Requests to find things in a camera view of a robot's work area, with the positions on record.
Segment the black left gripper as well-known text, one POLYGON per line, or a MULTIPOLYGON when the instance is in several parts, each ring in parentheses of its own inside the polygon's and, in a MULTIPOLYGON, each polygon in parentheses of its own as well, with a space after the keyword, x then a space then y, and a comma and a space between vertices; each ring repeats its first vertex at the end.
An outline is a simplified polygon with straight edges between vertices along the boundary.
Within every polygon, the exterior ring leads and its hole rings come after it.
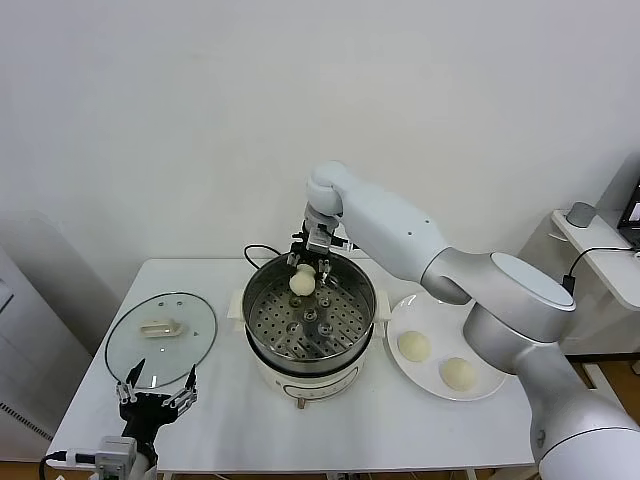
POLYGON ((144 368, 142 359, 127 374, 124 382, 116 384, 116 395, 120 403, 120 418, 125 422, 123 437, 136 441, 154 441, 158 431, 176 421, 197 401, 196 365, 193 364, 185 385, 175 394, 135 393, 135 387, 144 368))

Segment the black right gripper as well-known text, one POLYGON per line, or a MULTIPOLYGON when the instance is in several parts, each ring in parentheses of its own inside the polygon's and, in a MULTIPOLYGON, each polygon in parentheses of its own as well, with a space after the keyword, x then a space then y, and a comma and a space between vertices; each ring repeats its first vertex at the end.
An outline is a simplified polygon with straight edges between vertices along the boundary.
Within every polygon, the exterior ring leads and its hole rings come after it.
POLYGON ((321 227, 308 229, 305 225, 301 231, 292 236, 293 243, 287 256, 287 265, 296 271, 299 263, 309 265, 318 264, 320 282, 325 285, 331 272, 328 258, 331 246, 331 236, 321 227))

